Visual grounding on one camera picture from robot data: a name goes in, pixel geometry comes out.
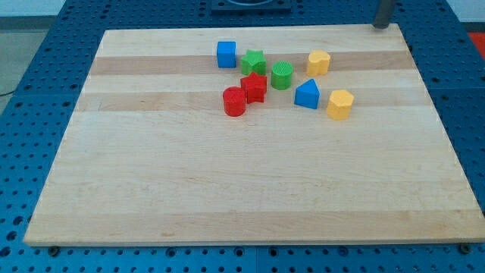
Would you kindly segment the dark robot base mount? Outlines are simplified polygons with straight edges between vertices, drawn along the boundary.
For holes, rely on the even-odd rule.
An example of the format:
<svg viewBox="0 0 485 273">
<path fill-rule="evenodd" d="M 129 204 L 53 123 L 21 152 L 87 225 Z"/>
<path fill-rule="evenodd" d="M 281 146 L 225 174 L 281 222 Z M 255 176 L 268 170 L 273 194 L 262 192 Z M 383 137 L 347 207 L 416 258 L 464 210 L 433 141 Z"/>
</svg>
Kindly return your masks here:
<svg viewBox="0 0 485 273">
<path fill-rule="evenodd" d="M 211 0 L 212 14 L 228 12 L 290 11 L 292 0 Z"/>
</svg>

